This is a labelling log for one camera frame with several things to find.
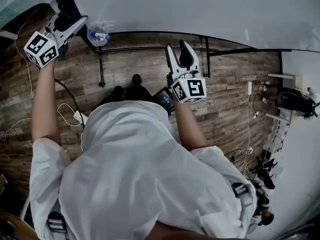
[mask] black pants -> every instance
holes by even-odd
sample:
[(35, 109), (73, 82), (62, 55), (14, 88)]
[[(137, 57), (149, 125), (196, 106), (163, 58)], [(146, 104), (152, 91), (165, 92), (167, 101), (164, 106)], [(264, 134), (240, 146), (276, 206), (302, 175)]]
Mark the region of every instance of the black pants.
[[(128, 89), (128, 91), (126, 92), (126, 99), (128, 101), (152, 102), (151, 94), (147, 91), (146, 88), (144, 88), (140, 84), (134, 84)], [(109, 102), (122, 102), (122, 101), (124, 101), (124, 98), (122, 96), (115, 96), (111, 94), (108, 97), (104, 98), (93, 110)]]

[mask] wooden floor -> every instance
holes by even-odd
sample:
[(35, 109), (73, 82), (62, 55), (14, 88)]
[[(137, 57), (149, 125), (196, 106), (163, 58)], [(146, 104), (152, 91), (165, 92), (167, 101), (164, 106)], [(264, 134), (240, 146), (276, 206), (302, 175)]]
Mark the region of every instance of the wooden floor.
[[(39, 30), (50, 18), (52, 12), (47, 8), (39, 10), (21, 31), (17, 46), (23, 51), (23, 46), (35, 30)], [(192, 47), (205, 47), (205, 39), (195, 35), (168, 33), (118, 34), (111, 36), (105, 49), (133, 46), (165, 46), (171, 43), (179, 45), (179, 40), (187, 41)], [(103, 73), (105, 87), (98, 86), (100, 68), (97, 56), (79, 37), (69, 41), (69, 51), (63, 61), (57, 63), (55, 77), (63, 82), (75, 96), (80, 110), (89, 115), (90, 111), (114, 87), (121, 85), (124, 90), (130, 86), (134, 74), (140, 74), (143, 85), (151, 94), (156, 93), (166, 82), (169, 72), (165, 50), (140, 50), (113, 52), (103, 55)], [(210, 49), (230, 50), (245, 46), (232, 42), (210, 38)], [(202, 51), (199, 56), (200, 68), (206, 73), (207, 57)], [(27, 65), (17, 53), (14, 45), (6, 49), (8, 62), (13, 62), (12, 69), (0, 69), (0, 137), (18, 120), (31, 116), (32, 97)], [(38, 69), (28, 62), (33, 89), (37, 85)], [(273, 52), (243, 53), (215, 56), (210, 58), (211, 78), (206, 78), (207, 99), (193, 104), (193, 113), (211, 145), (222, 149), (230, 158), (237, 149), (246, 151), (248, 144), (247, 112), (245, 89), (247, 81), (254, 83), (255, 92), (258, 85), (270, 81), (268, 73), (280, 72), (279, 56)], [(268, 96), (275, 93), (268, 91)], [(76, 110), (73, 100), (66, 90), (56, 85), (57, 106), (67, 103)], [(246, 168), (254, 167), (256, 156), (263, 153), (263, 144), (272, 126), (272, 120), (264, 113), (275, 114), (277, 109), (272, 102), (264, 104), (256, 97), (254, 106), (259, 110), (256, 119), (250, 119), (250, 146), (253, 154), (248, 155)], [(63, 106), (60, 112), (71, 124), (76, 124), (72, 111)], [(176, 118), (173, 114), (170, 121), (176, 128)], [(7, 177), (11, 188), (22, 198), (29, 192), (30, 166), (32, 161), (32, 139), (30, 120), (24, 120), (8, 132), (5, 142), (0, 140), (0, 169)], [(71, 127), (59, 116), (61, 143), (72, 159), (81, 155), (80, 148), (82, 126)], [(237, 156), (235, 166), (243, 170), (244, 156)]]

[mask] black hair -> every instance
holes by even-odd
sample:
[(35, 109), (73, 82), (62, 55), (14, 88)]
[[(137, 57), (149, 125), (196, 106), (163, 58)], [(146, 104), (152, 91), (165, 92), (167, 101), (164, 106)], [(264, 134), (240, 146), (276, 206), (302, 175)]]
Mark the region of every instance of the black hair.
[(273, 213), (271, 213), (271, 215), (269, 215), (268, 217), (263, 217), (261, 218), (261, 223), (265, 226), (271, 224), (271, 222), (274, 221), (275, 215)]

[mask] black shoe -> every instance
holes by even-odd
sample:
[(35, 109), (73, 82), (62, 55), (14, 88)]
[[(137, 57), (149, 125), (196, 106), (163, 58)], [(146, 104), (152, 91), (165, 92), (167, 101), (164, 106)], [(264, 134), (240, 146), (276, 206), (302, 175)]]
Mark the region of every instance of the black shoe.
[(269, 190), (274, 190), (275, 185), (272, 179), (270, 178), (270, 175), (266, 169), (260, 169), (258, 170), (258, 178), (263, 181), (264, 185), (269, 189)]
[(142, 86), (142, 79), (139, 74), (134, 74), (132, 77), (132, 85), (141, 85)]
[(114, 88), (113, 93), (115, 97), (123, 97), (124, 96), (124, 89), (120, 85)]

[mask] forearm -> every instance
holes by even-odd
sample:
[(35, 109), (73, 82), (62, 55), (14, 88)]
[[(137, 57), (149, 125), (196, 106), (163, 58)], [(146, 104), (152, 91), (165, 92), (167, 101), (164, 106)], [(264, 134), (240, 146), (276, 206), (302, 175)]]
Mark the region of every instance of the forearm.
[(200, 127), (192, 114), (190, 105), (179, 103), (174, 93), (172, 95), (181, 145), (188, 151), (208, 147), (208, 141), (200, 130)]
[(48, 138), (60, 145), (54, 66), (53, 61), (40, 69), (32, 106), (31, 132), (33, 141)]

